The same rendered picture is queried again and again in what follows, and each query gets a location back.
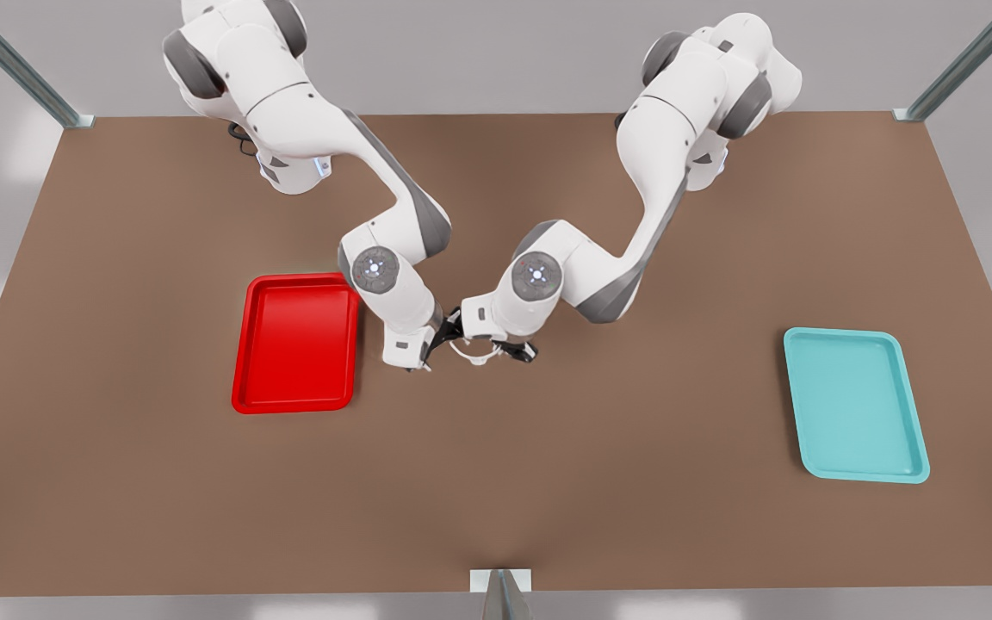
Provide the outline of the teal rectangular tray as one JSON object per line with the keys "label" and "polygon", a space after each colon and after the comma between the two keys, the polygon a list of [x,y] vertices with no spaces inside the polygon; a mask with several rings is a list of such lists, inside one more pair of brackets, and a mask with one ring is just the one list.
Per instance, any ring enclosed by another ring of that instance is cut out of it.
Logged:
{"label": "teal rectangular tray", "polygon": [[886,332],[783,336],[803,466],[820,479],[921,484],[932,473],[902,347]]}

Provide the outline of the red rectangular tray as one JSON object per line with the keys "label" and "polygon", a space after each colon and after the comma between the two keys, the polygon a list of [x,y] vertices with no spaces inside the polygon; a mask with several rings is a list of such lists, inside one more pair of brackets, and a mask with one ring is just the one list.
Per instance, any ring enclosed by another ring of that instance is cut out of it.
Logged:
{"label": "red rectangular tray", "polygon": [[354,394],[361,298],[342,272],[267,275],[245,293],[231,403],[244,415],[341,411]]}

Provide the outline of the silver frame post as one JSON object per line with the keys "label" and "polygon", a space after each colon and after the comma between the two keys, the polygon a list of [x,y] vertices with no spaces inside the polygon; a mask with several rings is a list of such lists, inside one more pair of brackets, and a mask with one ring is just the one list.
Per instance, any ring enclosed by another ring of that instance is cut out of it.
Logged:
{"label": "silver frame post", "polygon": [[535,620],[525,592],[532,590],[528,568],[469,570],[469,592],[484,592],[481,620]]}
{"label": "silver frame post", "polygon": [[992,20],[909,106],[892,109],[898,122],[923,122],[992,55]]}
{"label": "silver frame post", "polygon": [[95,116],[79,114],[2,35],[0,68],[64,129],[94,126]]}

